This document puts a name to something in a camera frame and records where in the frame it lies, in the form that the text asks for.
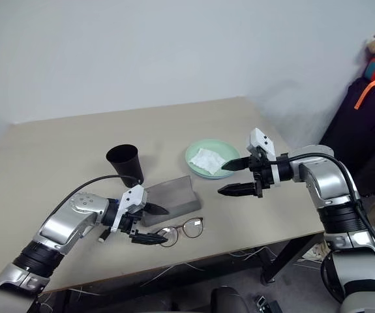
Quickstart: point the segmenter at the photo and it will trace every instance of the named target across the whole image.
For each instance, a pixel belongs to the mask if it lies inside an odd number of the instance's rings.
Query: beige tabletop
[[[248,156],[246,138],[259,127],[275,143],[288,146],[244,98],[101,113],[12,126],[0,140],[0,270],[32,239],[43,220],[76,186],[115,173],[106,161],[109,148],[138,147],[144,186],[190,175],[202,209],[161,225],[202,216],[205,229],[196,239],[181,236],[171,248],[130,242],[124,233],[97,242],[103,227],[77,242],[52,276],[46,290],[197,260],[212,255],[300,237],[323,230],[303,183],[284,182],[264,198],[233,198],[217,190],[252,180],[248,170],[210,181],[194,175],[185,149],[196,140],[216,138]],[[85,191],[120,198],[120,179],[97,182]]]

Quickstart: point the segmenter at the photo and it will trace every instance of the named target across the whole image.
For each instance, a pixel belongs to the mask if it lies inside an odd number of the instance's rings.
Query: white tissue
[[[189,162],[214,175],[226,163],[226,160],[214,151],[200,148]]]

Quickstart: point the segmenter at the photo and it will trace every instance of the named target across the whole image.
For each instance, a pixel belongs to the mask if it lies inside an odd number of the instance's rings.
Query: black paper cup
[[[138,149],[134,145],[118,145],[106,153],[106,160],[115,168],[118,174],[133,176],[143,183],[143,175],[138,158]],[[137,185],[133,179],[122,178],[126,187]]]

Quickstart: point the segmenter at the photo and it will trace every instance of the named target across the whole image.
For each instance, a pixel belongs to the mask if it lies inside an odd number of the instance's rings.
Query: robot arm
[[[278,185],[277,181],[306,183],[325,228],[325,241],[331,249],[322,264],[321,275],[325,286],[340,302],[348,298],[353,304],[354,299],[368,297],[373,303],[374,230],[364,215],[350,173],[333,158],[332,149],[311,145],[273,160],[272,141],[258,129],[252,131],[247,149],[251,152],[250,157],[229,161],[222,169],[249,168],[254,182],[227,185],[218,192],[226,196],[254,195],[261,198],[262,190]],[[347,310],[348,304],[342,307]]]
[[[50,281],[54,269],[70,252],[77,240],[96,225],[110,232],[125,232],[133,243],[154,245],[167,239],[136,229],[142,211],[166,214],[166,210],[147,203],[147,192],[141,185],[123,194],[121,201],[79,192],[53,212],[34,235],[21,254],[0,273],[0,312],[28,312],[37,295]]]

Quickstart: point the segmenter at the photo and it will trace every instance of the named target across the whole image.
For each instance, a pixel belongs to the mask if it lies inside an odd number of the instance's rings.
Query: green plate
[[[190,147],[187,148],[185,154],[186,163],[189,166],[189,168],[193,171],[193,173],[206,179],[222,179],[233,174],[232,171],[219,170],[214,175],[212,175],[208,171],[205,171],[197,167],[196,165],[190,163],[189,160],[191,160],[191,158],[197,154],[200,148],[216,152],[226,161],[240,157],[237,149],[232,147],[230,144],[223,142],[222,140],[203,139],[198,142],[194,142]]]

